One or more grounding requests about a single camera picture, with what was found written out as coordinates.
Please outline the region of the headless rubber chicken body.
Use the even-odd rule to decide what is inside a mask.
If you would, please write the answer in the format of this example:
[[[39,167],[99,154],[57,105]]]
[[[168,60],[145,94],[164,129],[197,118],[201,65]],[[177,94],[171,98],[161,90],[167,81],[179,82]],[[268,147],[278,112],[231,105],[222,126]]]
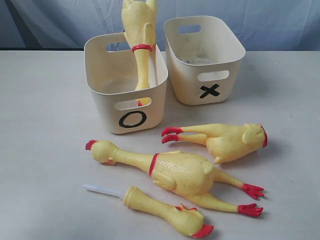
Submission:
[[[268,145],[268,135],[261,124],[229,125],[210,123],[202,125],[166,127],[161,142],[190,142],[206,146],[215,164],[242,158]]]

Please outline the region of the cream bin marked X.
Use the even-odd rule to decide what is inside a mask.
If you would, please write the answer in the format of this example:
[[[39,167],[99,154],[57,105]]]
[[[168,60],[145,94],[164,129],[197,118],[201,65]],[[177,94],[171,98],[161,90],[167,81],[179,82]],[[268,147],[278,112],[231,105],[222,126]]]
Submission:
[[[186,16],[163,25],[169,78],[176,98],[189,106],[225,101],[246,50],[221,19]]]

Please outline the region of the rubber chicken head with tube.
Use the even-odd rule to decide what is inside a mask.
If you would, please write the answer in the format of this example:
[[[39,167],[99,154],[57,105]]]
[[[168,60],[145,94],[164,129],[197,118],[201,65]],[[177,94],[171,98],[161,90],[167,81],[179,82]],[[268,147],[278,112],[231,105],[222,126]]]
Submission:
[[[136,186],[130,186],[126,191],[84,184],[87,191],[114,196],[122,200],[123,204],[136,211],[154,215],[167,221],[178,233],[202,239],[212,233],[214,226],[205,224],[205,216],[197,208],[188,208],[182,203],[171,205],[152,198]]]

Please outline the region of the whole rubber chicken beak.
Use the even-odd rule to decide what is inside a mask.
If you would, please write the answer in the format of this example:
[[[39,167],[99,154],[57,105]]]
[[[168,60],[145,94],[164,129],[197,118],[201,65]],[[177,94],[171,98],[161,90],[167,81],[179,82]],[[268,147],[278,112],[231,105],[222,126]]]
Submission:
[[[156,0],[124,0],[121,19],[124,37],[134,54],[137,66],[137,91],[150,87],[149,56],[156,44]]]

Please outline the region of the grey backdrop curtain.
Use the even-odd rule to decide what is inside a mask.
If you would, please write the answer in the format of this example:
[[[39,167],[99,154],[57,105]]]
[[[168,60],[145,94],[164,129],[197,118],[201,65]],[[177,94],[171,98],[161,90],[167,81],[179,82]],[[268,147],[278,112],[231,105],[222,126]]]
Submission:
[[[97,35],[123,31],[120,0],[3,0],[3,49],[81,49]],[[160,0],[157,44],[164,47],[164,23],[172,18],[214,16],[223,20],[249,51],[317,51],[317,0]]]

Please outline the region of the cream bin marked O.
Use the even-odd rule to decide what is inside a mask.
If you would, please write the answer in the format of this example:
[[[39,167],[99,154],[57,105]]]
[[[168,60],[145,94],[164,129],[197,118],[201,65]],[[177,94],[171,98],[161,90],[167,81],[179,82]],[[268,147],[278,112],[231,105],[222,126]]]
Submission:
[[[104,126],[113,134],[154,128],[165,114],[168,70],[158,46],[149,55],[149,88],[136,90],[132,51],[107,50],[109,44],[124,42],[120,32],[95,36],[84,45],[86,82]]]

